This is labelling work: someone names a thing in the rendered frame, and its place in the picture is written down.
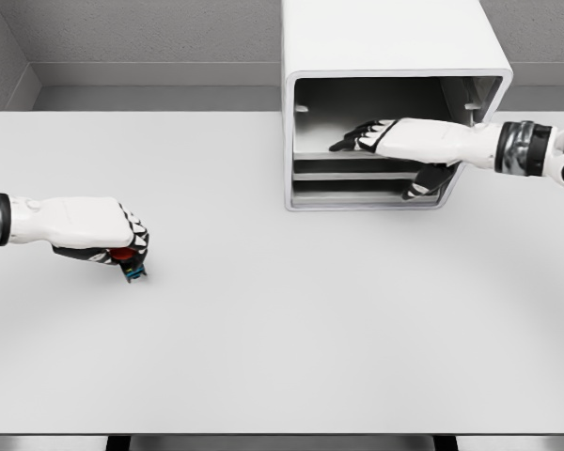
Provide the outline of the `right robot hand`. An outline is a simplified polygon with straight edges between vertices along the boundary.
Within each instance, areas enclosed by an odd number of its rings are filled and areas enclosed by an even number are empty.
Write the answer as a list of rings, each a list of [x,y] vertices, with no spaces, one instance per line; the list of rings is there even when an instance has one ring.
[[[455,175],[459,163],[450,135],[459,125],[419,118],[374,119],[346,132],[329,150],[366,151],[423,166],[401,197],[411,201],[437,193]]]

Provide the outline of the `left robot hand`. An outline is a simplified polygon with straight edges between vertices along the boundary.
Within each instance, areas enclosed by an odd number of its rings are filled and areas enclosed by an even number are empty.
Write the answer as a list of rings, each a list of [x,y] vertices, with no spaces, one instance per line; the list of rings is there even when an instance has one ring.
[[[46,240],[63,257],[118,266],[110,249],[130,247],[148,254],[148,229],[113,197],[48,199],[40,217]]]

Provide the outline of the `red-buttoned black load switch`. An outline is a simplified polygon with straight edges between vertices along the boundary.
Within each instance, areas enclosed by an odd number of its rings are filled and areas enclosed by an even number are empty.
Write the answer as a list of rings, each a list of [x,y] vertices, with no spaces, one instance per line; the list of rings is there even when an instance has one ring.
[[[130,284],[142,276],[146,276],[145,258],[146,253],[134,250],[130,247],[110,249],[110,257],[121,268],[125,280]]]

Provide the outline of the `white multi-storey storage cabinet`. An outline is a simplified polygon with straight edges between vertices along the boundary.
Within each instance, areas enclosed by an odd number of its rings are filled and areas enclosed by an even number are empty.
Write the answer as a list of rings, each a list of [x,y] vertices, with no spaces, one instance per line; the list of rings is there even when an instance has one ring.
[[[332,145],[372,119],[488,122],[513,71],[479,0],[281,0],[285,197],[290,210],[435,210],[402,192],[420,169]]]

